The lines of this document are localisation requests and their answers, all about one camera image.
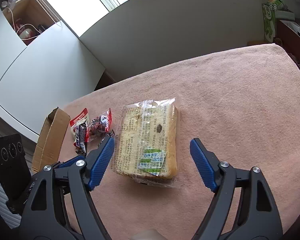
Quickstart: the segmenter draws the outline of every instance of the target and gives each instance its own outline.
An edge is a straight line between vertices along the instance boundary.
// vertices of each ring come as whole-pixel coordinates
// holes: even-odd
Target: red snack package
[[[87,155],[87,142],[89,141],[89,114],[85,108],[77,117],[70,121],[72,135],[74,136],[74,146],[77,153]]]
[[[90,140],[102,137],[110,131],[112,123],[111,109],[94,118],[89,124]]]

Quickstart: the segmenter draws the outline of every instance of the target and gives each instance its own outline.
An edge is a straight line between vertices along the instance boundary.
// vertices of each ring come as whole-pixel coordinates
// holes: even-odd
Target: cardboard box
[[[70,116],[60,108],[54,109],[44,121],[32,158],[32,170],[38,172],[45,165],[58,161]]]

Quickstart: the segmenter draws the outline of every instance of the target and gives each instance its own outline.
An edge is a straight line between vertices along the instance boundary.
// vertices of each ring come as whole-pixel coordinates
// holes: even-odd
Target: pink towel
[[[192,238],[213,197],[189,153],[194,137],[235,168],[261,168],[286,231],[300,214],[300,70],[286,52],[268,44],[181,61],[93,92],[64,110],[73,118],[87,107],[93,118],[111,107],[116,128],[123,105],[173,97],[182,185],[146,186],[108,167],[91,196],[112,239],[127,240],[151,228],[169,240]],[[75,155],[68,129],[59,160]],[[224,231],[231,229],[239,195],[236,189]],[[66,205],[78,229],[69,195]]]

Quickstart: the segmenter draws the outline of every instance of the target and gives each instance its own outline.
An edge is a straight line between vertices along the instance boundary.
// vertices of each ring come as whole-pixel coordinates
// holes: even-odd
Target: shelf
[[[17,0],[15,7],[12,10],[13,12],[13,19],[11,11],[8,8],[5,8],[2,13],[13,28],[13,21],[16,23],[18,19],[21,19],[21,23],[31,24],[36,29],[39,29],[38,25],[43,25],[45,28],[49,28],[54,24],[54,21],[51,17],[46,13],[43,9],[42,5],[37,0]],[[30,28],[34,33],[37,34],[37,31],[31,25],[27,25],[25,28]],[[23,42],[28,45],[33,41],[32,40],[23,40]]]
[[[277,20],[276,37],[282,41],[282,47],[298,59],[300,64],[300,36],[281,20]]]

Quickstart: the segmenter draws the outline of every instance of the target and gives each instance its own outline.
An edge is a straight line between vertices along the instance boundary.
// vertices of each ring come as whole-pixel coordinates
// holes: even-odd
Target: packaged bread
[[[138,182],[177,174],[175,99],[145,100],[122,109],[111,169]]]

